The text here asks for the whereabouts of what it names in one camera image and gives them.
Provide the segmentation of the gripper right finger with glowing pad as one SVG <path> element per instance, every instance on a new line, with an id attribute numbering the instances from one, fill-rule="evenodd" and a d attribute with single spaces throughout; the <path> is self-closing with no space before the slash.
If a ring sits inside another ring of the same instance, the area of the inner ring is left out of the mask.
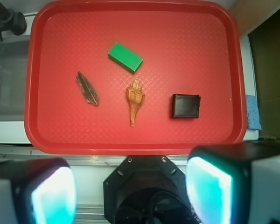
<path id="1" fill-rule="evenodd" d="M 185 184 L 204 224 L 280 224 L 280 142 L 197 146 Z"/>

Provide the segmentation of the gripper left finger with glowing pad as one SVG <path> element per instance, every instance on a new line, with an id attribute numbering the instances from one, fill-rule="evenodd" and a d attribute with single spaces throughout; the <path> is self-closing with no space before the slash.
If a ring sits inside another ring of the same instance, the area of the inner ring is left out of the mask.
<path id="1" fill-rule="evenodd" d="M 0 224 L 71 224 L 77 181 L 62 158 L 0 162 Z"/>

